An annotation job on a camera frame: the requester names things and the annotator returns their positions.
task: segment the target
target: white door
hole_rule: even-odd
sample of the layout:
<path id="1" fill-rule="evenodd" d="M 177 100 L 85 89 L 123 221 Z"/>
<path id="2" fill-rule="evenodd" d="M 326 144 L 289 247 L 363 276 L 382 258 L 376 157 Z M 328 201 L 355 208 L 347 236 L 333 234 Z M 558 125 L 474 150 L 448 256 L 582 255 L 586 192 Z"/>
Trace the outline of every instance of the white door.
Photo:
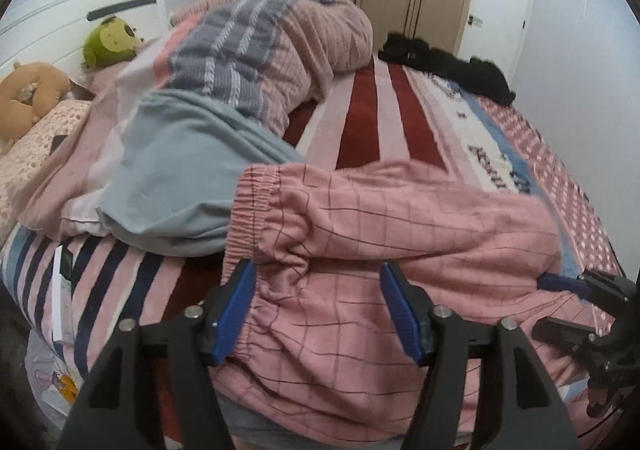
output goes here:
<path id="1" fill-rule="evenodd" d="M 511 80 L 526 33 L 529 0 L 471 0 L 458 57 L 493 61 Z"/>

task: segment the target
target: mattress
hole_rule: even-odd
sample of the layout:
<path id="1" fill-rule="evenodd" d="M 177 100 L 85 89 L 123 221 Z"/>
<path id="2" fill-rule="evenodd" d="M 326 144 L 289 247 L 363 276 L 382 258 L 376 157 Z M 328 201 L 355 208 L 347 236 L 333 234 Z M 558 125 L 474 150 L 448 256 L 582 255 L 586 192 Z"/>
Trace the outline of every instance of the mattress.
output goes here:
<path id="1" fill-rule="evenodd" d="M 499 107 L 445 80 L 374 59 L 353 74 L 336 77 L 324 102 L 298 107 L 284 140 L 309 163 L 329 170 L 412 158 L 439 166 L 479 191 L 538 195 L 561 233 L 564 276 L 576 277 L 585 268 L 620 274 L 596 211 L 513 107 Z M 51 342 L 50 325 L 52 258 L 58 245 L 17 226 L 0 255 L 0 270 L 33 328 L 79 379 L 121 319 L 151 324 L 172 318 L 220 281 L 222 254 L 184 259 L 145 253 L 111 236 L 71 239 L 65 245 L 74 256 L 76 337 L 74 345 L 62 346 Z M 583 309 L 580 320 L 600 334 L 609 331 L 611 318 L 590 304 Z M 584 384 L 572 398 L 581 393 Z M 179 439 L 164 379 L 159 380 L 159 397 L 165 433 Z"/>

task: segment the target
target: blue gripper pad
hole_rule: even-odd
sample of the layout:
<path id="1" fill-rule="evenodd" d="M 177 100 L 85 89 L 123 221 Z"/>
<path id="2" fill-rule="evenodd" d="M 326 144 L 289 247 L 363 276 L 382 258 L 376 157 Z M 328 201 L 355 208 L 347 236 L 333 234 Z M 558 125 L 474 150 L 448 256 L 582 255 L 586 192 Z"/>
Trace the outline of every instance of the blue gripper pad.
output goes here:
<path id="1" fill-rule="evenodd" d="M 435 351 L 428 316 L 433 303 L 423 289 L 409 284 L 399 266 L 388 262 L 380 269 L 380 289 L 404 353 L 417 365 L 425 365 Z"/>
<path id="2" fill-rule="evenodd" d="M 247 258 L 238 262 L 229 281 L 207 315 L 209 333 L 214 335 L 210 355 L 214 363 L 221 365 L 234 350 L 244 318 L 255 293 L 255 264 Z"/>

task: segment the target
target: black garment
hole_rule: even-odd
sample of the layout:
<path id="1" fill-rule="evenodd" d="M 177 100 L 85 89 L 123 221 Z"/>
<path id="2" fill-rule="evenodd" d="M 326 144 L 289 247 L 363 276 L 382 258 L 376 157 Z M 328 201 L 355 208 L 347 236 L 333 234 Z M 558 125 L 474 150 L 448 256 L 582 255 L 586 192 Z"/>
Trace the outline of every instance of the black garment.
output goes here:
<path id="1" fill-rule="evenodd" d="M 465 91 L 486 96 L 502 107 L 510 106 L 516 97 L 502 71 L 493 62 L 476 57 L 465 62 L 442 49 L 430 48 L 420 38 L 410 39 L 399 33 L 389 33 L 378 58 L 452 80 Z"/>

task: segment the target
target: polka dot fabric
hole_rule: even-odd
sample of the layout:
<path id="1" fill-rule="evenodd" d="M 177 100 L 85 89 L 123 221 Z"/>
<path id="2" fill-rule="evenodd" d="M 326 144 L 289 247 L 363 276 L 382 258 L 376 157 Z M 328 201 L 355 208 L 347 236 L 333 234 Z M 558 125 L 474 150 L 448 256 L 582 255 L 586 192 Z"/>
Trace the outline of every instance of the polka dot fabric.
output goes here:
<path id="1" fill-rule="evenodd" d="M 545 140 L 513 107 L 500 107 L 481 97 L 478 97 L 478 103 L 529 163 L 538 185 L 556 207 L 574 240 L 574 250 L 582 268 L 622 274 L 596 211 Z"/>
<path id="2" fill-rule="evenodd" d="M 11 217 L 9 187 L 24 184 L 35 175 L 49 156 L 53 138 L 71 134 L 84 119 L 90 104 L 84 100 L 60 102 L 0 158 L 0 246 L 4 245 L 15 226 Z"/>

